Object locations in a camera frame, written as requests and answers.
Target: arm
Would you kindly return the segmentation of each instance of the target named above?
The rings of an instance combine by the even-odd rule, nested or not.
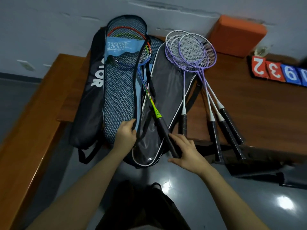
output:
[[[87,227],[118,165],[136,141],[136,131],[131,131],[134,121],[121,123],[110,153],[45,209],[27,230]]]
[[[179,134],[170,136],[182,150],[182,157],[169,159],[169,162],[197,174],[204,181],[227,229],[269,229],[218,171],[199,154],[192,140],[187,140]]]

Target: forearm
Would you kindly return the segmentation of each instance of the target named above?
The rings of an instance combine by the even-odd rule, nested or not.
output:
[[[268,229],[215,168],[207,166],[200,177],[208,187],[227,229]]]
[[[56,199],[30,229],[85,229],[123,157],[111,151],[102,161]]]

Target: hand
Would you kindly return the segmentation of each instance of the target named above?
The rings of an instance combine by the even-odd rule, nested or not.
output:
[[[113,150],[121,154],[123,157],[130,152],[136,141],[136,130],[131,130],[134,121],[135,119],[128,122],[123,121],[117,129],[117,133],[115,135]]]
[[[204,170],[211,167],[207,160],[199,154],[193,140],[188,140],[184,135],[180,134],[169,134],[169,136],[180,147],[182,156],[180,159],[168,159],[168,162],[172,162],[199,176],[204,172]]]

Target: white wall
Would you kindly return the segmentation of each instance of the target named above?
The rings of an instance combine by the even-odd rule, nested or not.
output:
[[[182,29],[206,35],[221,14],[267,26],[271,52],[307,55],[307,0],[0,0],[0,72],[43,77],[59,53],[86,56],[100,26],[142,17],[149,34]],[[34,65],[30,72],[17,60]]]

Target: racket handle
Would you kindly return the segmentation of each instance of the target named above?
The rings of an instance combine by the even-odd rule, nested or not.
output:
[[[235,139],[235,137],[233,136],[230,128],[228,127],[226,121],[220,121],[219,122],[220,128],[227,140],[227,142],[231,145],[233,151],[235,152],[236,158],[238,160],[244,160],[246,159],[246,157],[244,156],[244,154],[242,153],[240,146],[237,144],[237,141]]]
[[[208,125],[210,140],[215,148],[215,161],[224,162],[216,121],[208,121],[207,125]]]
[[[187,123],[188,123],[187,115],[181,115],[180,133],[185,137],[187,137]]]
[[[223,116],[223,118],[225,119],[226,123],[228,124],[233,136],[235,137],[238,145],[241,145],[244,143],[244,138],[242,137],[242,135],[239,133],[238,129],[236,128],[234,122],[232,121],[228,111],[225,108],[221,108],[220,109],[220,113]]]
[[[164,139],[167,142],[167,145],[169,146],[169,150],[171,151],[171,155],[173,158],[180,158],[178,153],[175,150],[174,144],[171,141],[170,137],[169,137],[169,128],[167,127],[167,124],[165,123],[163,117],[157,118],[156,119],[157,124],[160,127],[160,130],[162,131],[162,134],[164,136]]]

